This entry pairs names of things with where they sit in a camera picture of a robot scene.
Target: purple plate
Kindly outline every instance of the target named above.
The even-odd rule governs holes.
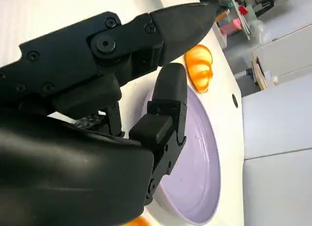
[[[186,144],[170,175],[163,176],[154,197],[168,211],[193,225],[214,215],[220,196],[220,163],[214,132],[206,111],[188,88]],[[143,112],[146,113],[146,97]]]

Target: screw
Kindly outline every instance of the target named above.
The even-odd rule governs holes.
[[[0,72],[0,81],[6,78],[5,72]]]
[[[145,26],[145,32],[148,33],[148,34],[152,34],[152,33],[155,33],[156,31],[156,28],[153,24],[147,24]]]
[[[149,192],[151,193],[152,192],[152,190],[154,190],[155,189],[155,180],[154,179],[152,179],[151,180],[151,182],[150,182],[150,186],[149,186]]]
[[[112,29],[117,25],[117,22],[114,18],[108,18],[105,21],[105,25],[107,26],[107,28]]]
[[[39,60],[40,54],[39,52],[31,51],[27,54],[27,59],[30,62],[36,62]]]
[[[109,54],[116,48],[116,42],[112,37],[105,35],[97,39],[96,46],[100,52]]]
[[[16,87],[15,87],[15,91],[17,93],[22,93],[26,90],[26,86],[24,84],[18,84]]]
[[[41,88],[42,92],[45,94],[49,94],[52,91],[54,91],[54,85],[52,83],[45,83],[42,88]]]

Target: white tabletop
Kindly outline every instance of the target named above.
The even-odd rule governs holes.
[[[118,14],[122,23],[164,6],[198,0],[0,0],[0,66],[20,58],[18,45],[61,27],[105,11]],[[212,52],[214,76],[209,91],[198,95],[211,121],[221,164],[221,194],[209,226],[243,226],[242,168],[244,159],[241,94],[211,30],[202,41]],[[122,128],[128,131],[140,116],[146,94],[153,88],[158,71],[122,87]],[[238,108],[232,100],[234,94]],[[152,226],[186,226],[165,212],[156,201],[145,208]]]

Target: white cabinet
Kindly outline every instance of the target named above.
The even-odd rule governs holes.
[[[312,225],[312,74],[242,98],[245,226]]]
[[[312,224],[312,150],[246,160],[245,226]]]
[[[312,24],[254,49],[264,71],[280,83],[312,73]]]

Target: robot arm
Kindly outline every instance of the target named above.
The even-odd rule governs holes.
[[[139,216],[186,141],[185,70],[169,62],[214,18],[207,3],[125,25],[105,12],[22,44],[21,59],[0,69],[0,224],[120,225]],[[158,66],[147,113],[124,139],[120,87]],[[46,117],[55,111],[78,123]]]

